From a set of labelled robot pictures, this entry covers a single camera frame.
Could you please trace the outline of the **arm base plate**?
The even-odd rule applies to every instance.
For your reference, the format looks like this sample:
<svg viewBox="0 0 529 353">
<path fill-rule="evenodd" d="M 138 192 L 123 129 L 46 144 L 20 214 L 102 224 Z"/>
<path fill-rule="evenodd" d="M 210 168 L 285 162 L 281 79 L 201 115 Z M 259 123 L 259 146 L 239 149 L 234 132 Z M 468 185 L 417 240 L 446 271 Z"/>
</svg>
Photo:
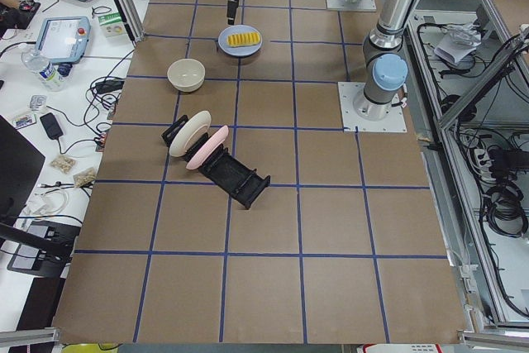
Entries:
<svg viewBox="0 0 529 353">
<path fill-rule="evenodd" d="M 363 118 L 355 109 L 354 100 L 363 92 L 363 82 L 339 82 L 337 84 L 341 106 L 342 126 L 345 132 L 406 133 L 404 106 L 397 93 L 379 121 Z"/>
<path fill-rule="evenodd" d="M 326 0 L 326 7 L 330 10 L 352 12 L 374 12 L 376 10 L 374 0 L 360 0 L 355 3 L 346 3 L 341 0 Z"/>
</svg>

